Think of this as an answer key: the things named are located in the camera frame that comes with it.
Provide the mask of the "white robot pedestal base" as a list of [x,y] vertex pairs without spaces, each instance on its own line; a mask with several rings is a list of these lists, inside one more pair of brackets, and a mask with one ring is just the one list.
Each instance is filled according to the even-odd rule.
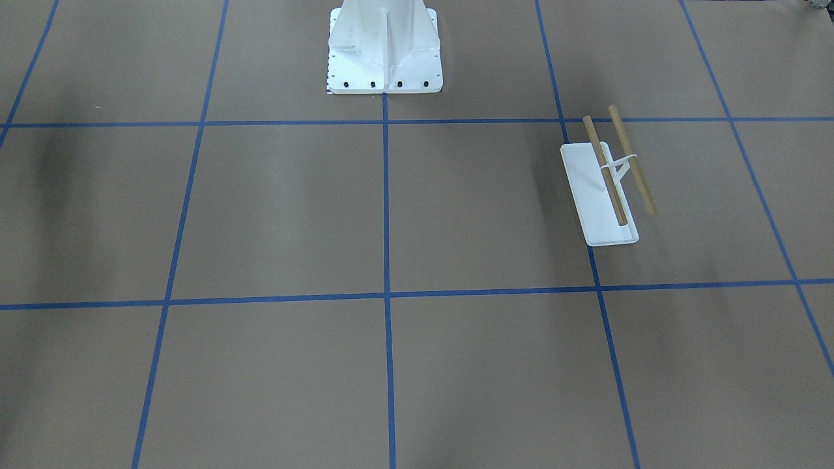
[[436,93],[444,86],[440,29],[423,1],[345,1],[330,11],[326,90]]

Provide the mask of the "white rack upright bracket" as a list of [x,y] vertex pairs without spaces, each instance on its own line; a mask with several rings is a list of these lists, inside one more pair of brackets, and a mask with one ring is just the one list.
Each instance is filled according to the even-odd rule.
[[631,169],[631,162],[637,158],[636,154],[629,154],[617,160],[611,160],[606,164],[601,165],[602,169],[607,169],[614,184],[620,184],[625,174]]

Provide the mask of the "white towel rack base tray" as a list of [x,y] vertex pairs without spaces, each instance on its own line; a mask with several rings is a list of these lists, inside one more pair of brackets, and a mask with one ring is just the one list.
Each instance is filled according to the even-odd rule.
[[[608,144],[602,142],[602,146],[608,162],[614,160]],[[637,223],[634,222],[622,182],[616,184],[616,190],[627,217],[626,226],[617,224],[616,214],[607,195],[592,143],[561,145],[560,154],[587,246],[601,247],[637,243],[639,241]]]

